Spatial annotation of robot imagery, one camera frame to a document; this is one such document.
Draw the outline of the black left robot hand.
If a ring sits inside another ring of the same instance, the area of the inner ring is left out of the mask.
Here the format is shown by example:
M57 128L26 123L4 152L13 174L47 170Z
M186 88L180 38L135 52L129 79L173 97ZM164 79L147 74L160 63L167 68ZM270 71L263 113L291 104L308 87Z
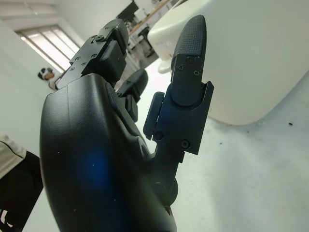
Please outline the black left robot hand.
M89 37L44 102L40 131L43 185L62 232L175 232L171 205L185 153L198 154L213 94L202 82L205 17L181 31L165 92L154 94L142 131L141 69L114 89L126 65L121 19Z

